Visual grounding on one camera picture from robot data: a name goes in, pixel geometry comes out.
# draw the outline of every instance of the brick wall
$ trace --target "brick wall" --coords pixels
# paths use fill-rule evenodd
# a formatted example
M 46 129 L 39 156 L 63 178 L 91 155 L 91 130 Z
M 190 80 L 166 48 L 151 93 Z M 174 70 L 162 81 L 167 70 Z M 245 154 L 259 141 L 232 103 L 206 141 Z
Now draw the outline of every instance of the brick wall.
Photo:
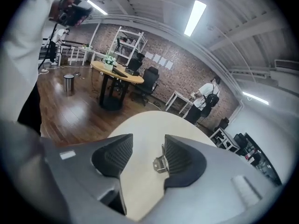
M 65 36 L 65 39 L 73 42 L 88 44 L 93 36 L 93 32 L 97 24 L 86 24 L 78 27 L 72 27 L 70 34 Z
M 95 27 L 96 24 L 81 25 L 79 28 L 73 29 L 67 39 L 73 39 L 77 42 L 86 42 L 88 40 L 89 42 Z M 117 25 L 101 24 L 92 43 L 93 49 L 99 52 L 109 50 L 118 28 L 119 26 Z M 130 27 L 123 27 L 123 29 L 137 33 L 140 32 L 140 30 Z M 142 53 L 145 54 L 148 51 L 152 54 L 163 56 L 173 62 L 171 70 L 168 70 L 148 58 L 144 58 L 143 60 L 143 65 L 140 69 L 141 73 L 150 66 L 154 66 L 159 70 L 160 77 L 157 82 L 159 86 L 153 93 L 156 98 L 167 102 L 174 90 L 189 98 L 192 92 L 197 91 L 205 83 L 210 82 L 216 75 L 201 60 L 176 44 L 148 32 L 144 32 L 144 36 L 148 39 L 148 42 Z M 223 82 L 219 85 L 219 89 L 220 100 L 218 104 L 212 110 L 209 117 L 201 122 L 202 125 L 211 130 L 219 124 L 222 118 L 229 118 L 238 106 L 233 93 Z M 177 99 L 174 107 L 179 110 L 184 104 L 183 101 Z

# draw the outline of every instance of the small white table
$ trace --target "small white table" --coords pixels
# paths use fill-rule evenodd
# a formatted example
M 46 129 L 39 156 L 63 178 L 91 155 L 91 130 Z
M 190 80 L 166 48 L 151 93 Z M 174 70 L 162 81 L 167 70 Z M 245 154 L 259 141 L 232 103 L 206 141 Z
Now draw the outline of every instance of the small white table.
M 95 56 L 99 56 L 99 57 L 101 57 L 101 58 L 104 58 L 104 57 L 105 57 L 105 54 L 102 54 L 102 53 L 93 51 L 92 60 L 90 61 L 90 67 L 92 67 L 92 62 L 94 61 Z
M 133 154 L 121 174 L 127 217 L 135 221 L 145 216 L 164 196 L 168 173 L 157 173 L 153 160 L 162 155 L 165 135 L 176 135 L 207 145 L 216 145 L 197 127 L 181 117 L 163 111 L 137 114 L 120 124 L 109 137 L 133 134 Z
M 189 99 L 187 99 L 186 97 L 184 97 L 181 93 L 179 93 L 178 91 L 174 91 L 173 94 L 171 95 L 171 97 L 169 98 L 169 100 L 166 103 L 167 108 L 165 109 L 165 111 L 168 111 L 168 109 L 172 106 L 173 102 L 176 100 L 176 98 L 179 97 L 181 98 L 183 101 L 186 102 L 186 104 L 184 105 L 184 107 L 179 111 L 179 114 L 187 107 L 187 105 L 193 105 L 193 102 L 190 101 Z
M 82 65 L 84 65 L 84 62 L 86 60 L 86 54 L 88 52 L 94 53 L 94 50 L 90 50 L 90 49 L 85 49 L 83 47 L 78 47 L 78 51 L 77 51 L 77 56 L 76 56 L 76 62 L 78 61 L 78 56 L 79 56 L 79 51 L 83 51 L 84 52 L 84 57 L 83 57 L 83 61 L 82 61 Z
M 226 150 L 230 150 L 232 147 L 234 147 L 236 150 L 233 153 L 236 153 L 238 150 L 240 150 L 239 145 L 237 144 L 237 142 L 230 136 L 230 134 L 228 134 L 227 132 L 225 132 L 222 128 L 217 129 L 211 136 L 210 139 L 213 138 L 218 132 L 220 132 L 223 135 L 223 139 L 221 140 L 221 143 L 219 143 L 217 145 L 217 147 L 220 147 L 221 144 L 224 145 Z

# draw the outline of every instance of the paper on wall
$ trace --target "paper on wall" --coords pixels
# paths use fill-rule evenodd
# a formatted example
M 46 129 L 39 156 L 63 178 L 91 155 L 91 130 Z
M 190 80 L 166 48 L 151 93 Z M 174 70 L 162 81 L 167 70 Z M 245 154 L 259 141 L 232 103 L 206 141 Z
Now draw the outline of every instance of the paper on wall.
M 167 69 L 170 70 L 170 69 L 172 68 L 172 65 L 173 65 L 173 62 L 168 61 L 168 62 L 166 63 L 166 66 L 165 66 L 165 67 L 166 67 Z
M 145 53 L 145 57 L 147 57 L 148 59 L 153 59 L 153 54 L 149 53 L 149 52 L 146 52 Z
M 153 61 L 158 63 L 158 61 L 160 60 L 160 57 L 161 56 L 159 56 L 158 54 L 155 54 Z
M 166 62 L 166 59 L 164 57 L 161 57 L 161 59 L 159 61 L 159 64 L 162 65 L 162 66 L 164 66 L 165 62 Z

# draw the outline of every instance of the table base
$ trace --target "table base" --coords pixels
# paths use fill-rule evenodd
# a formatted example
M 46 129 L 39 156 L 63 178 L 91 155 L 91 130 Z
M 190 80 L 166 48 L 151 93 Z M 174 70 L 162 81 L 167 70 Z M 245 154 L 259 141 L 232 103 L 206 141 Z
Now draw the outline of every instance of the table base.
M 108 111 L 117 111 L 122 108 L 122 104 L 117 97 L 105 95 L 103 99 L 103 103 L 100 106 Z

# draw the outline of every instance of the black backpack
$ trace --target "black backpack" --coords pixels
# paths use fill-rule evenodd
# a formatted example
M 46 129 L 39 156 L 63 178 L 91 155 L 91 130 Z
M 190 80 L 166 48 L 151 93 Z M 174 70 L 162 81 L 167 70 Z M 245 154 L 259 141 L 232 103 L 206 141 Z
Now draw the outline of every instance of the black backpack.
M 217 96 L 217 94 L 213 94 L 214 92 L 214 85 L 213 85 L 213 90 L 212 93 L 208 94 L 207 97 L 204 96 L 205 102 L 204 104 L 206 104 L 206 106 L 202 109 L 200 116 L 201 117 L 208 117 L 208 115 L 211 113 L 212 108 L 218 103 L 219 101 L 219 97 Z

